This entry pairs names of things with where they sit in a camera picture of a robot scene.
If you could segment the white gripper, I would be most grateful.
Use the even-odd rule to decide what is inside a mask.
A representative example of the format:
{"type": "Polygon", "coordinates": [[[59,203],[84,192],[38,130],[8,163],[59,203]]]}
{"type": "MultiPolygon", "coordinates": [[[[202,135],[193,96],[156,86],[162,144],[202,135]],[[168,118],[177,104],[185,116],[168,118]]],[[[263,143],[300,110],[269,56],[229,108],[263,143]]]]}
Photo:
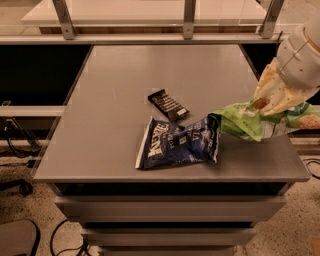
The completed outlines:
{"type": "Polygon", "coordinates": [[[260,113],[273,115],[307,101],[319,91],[319,86],[320,14],[316,13],[280,44],[277,58],[260,76],[253,99],[267,98],[269,103],[260,113]],[[292,87],[284,86],[282,79],[292,87]]]}

